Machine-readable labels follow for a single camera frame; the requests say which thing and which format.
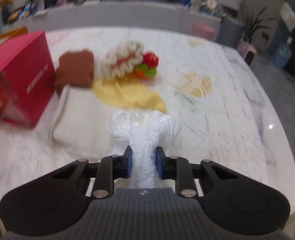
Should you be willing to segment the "white plastic bag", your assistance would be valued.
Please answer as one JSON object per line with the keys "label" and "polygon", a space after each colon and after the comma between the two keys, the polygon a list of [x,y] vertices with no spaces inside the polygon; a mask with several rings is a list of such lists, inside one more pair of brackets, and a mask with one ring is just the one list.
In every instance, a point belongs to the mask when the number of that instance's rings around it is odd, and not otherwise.
{"label": "white plastic bag", "polygon": [[156,149],[169,147],[179,131],[179,123],[160,111],[127,113],[118,111],[111,117],[110,135],[114,139],[113,154],[132,149],[130,178],[117,179],[116,188],[151,189],[174,187],[169,180],[161,180],[156,167]]}

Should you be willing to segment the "red green crochet fruit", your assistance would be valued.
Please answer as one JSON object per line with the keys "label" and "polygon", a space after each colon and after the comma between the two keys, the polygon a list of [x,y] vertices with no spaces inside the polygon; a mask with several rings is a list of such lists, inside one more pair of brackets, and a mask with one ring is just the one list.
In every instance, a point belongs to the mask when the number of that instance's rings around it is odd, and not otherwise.
{"label": "red green crochet fruit", "polygon": [[159,57],[154,52],[146,52],[143,54],[142,63],[136,65],[132,73],[139,79],[152,79],[157,75],[158,64]]}

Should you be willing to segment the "brown bear sponge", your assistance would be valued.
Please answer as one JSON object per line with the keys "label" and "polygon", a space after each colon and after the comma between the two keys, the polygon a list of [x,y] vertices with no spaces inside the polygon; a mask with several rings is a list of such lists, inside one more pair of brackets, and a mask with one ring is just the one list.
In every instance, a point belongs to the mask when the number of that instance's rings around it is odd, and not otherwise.
{"label": "brown bear sponge", "polygon": [[94,80],[94,54],[90,50],[67,51],[58,59],[55,88],[65,85],[90,88]]}

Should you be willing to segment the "pink white crochet toy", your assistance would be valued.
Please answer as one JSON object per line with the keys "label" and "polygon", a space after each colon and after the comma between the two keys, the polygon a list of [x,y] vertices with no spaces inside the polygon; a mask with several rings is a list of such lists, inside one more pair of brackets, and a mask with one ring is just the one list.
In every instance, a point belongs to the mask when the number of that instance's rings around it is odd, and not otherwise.
{"label": "pink white crochet toy", "polygon": [[100,61],[101,74],[109,79],[123,78],[143,61],[144,44],[129,40],[110,50]]}

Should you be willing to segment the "yellow cloth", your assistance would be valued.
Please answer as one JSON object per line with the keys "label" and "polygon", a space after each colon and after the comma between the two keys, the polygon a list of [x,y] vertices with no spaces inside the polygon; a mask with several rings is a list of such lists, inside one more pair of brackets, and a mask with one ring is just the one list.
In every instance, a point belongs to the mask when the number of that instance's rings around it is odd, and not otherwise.
{"label": "yellow cloth", "polygon": [[135,76],[114,80],[100,77],[93,82],[92,91],[98,99],[111,107],[166,113],[166,108],[158,92],[149,91]]}

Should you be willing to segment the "white lace tablecloth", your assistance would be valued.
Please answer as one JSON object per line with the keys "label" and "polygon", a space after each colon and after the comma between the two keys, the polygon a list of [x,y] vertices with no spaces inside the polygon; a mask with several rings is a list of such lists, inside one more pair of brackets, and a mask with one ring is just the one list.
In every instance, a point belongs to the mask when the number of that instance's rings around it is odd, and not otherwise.
{"label": "white lace tablecloth", "polygon": [[152,80],[109,82],[96,65],[89,88],[54,94],[34,128],[0,122],[0,200],[76,159],[134,148],[131,187],[160,186],[152,149],[192,163],[213,160],[283,193],[295,211],[295,164],[279,117],[237,51],[169,31],[84,28],[46,33],[54,64],[71,51],[96,60],[124,43],[159,57]]}

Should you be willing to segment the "red flower gift box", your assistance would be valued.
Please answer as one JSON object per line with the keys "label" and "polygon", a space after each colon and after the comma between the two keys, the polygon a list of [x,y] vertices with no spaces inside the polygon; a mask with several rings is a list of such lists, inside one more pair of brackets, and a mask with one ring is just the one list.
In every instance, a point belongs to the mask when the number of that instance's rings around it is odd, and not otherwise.
{"label": "red flower gift box", "polygon": [[13,39],[14,55],[0,76],[10,96],[0,120],[33,128],[53,96],[55,71],[43,31]]}

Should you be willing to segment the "pink space heater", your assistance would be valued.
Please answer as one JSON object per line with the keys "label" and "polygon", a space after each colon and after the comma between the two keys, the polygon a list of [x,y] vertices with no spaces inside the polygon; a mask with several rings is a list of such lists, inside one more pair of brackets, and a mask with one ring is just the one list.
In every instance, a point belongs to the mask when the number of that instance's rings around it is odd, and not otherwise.
{"label": "pink space heater", "polygon": [[256,55],[255,47],[250,43],[249,38],[246,34],[243,34],[237,45],[237,51],[244,59],[245,63],[251,65]]}

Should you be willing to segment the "grey trash bin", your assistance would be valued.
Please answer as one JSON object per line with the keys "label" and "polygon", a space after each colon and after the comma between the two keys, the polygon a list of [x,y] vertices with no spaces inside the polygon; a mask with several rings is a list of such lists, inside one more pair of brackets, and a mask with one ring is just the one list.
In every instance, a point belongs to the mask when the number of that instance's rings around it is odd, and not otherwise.
{"label": "grey trash bin", "polygon": [[236,48],[244,27],[245,24],[238,19],[229,16],[224,17],[216,42],[230,48]]}

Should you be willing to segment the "water jug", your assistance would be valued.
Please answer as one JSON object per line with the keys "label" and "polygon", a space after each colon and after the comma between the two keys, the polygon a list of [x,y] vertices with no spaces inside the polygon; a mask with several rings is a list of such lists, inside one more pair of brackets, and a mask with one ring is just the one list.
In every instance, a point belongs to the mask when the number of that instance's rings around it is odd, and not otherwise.
{"label": "water jug", "polygon": [[272,63],[279,69],[284,69],[292,57],[291,43],[293,38],[289,37],[286,42],[279,44],[272,56]]}

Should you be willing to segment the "floor potted plant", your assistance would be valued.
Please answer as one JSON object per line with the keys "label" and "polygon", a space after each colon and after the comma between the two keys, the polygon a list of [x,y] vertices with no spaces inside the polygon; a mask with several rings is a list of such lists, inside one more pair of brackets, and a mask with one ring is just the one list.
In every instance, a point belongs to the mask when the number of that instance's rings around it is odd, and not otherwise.
{"label": "floor potted plant", "polygon": [[263,17],[262,14],[266,9],[267,6],[263,7],[256,15],[254,15],[254,11],[250,12],[244,3],[240,4],[241,19],[244,23],[243,34],[248,39],[249,43],[252,42],[253,36],[258,30],[271,29],[271,27],[267,25],[267,22],[277,20],[277,18],[274,17]]}

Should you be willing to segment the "white marble tv cabinet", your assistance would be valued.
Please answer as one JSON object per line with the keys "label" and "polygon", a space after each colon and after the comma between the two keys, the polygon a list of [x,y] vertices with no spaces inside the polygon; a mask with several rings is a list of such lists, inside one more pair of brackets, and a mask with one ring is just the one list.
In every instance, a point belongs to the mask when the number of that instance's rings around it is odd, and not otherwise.
{"label": "white marble tv cabinet", "polygon": [[56,7],[36,16],[2,27],[2,32],[26,26],[28,31],[52,31],[82,27],[133,27],[175,31],[189,34],[193,23],[206,24],[218,37],[221,19],[196,13],[180,6],[156,2],[104,1],[86,5]]}

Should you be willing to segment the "dried flowers in dark vase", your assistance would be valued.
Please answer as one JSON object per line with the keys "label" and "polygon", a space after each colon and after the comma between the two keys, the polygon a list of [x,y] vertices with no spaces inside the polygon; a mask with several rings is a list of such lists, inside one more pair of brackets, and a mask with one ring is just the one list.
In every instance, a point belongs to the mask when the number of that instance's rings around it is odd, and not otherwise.
{"label": "dried flowers in dark vase", "polygon": [[12,4],[12,0],[0,0],[0,9],[2,14],[2,21],[7,24],[10,16],[9,6]]}

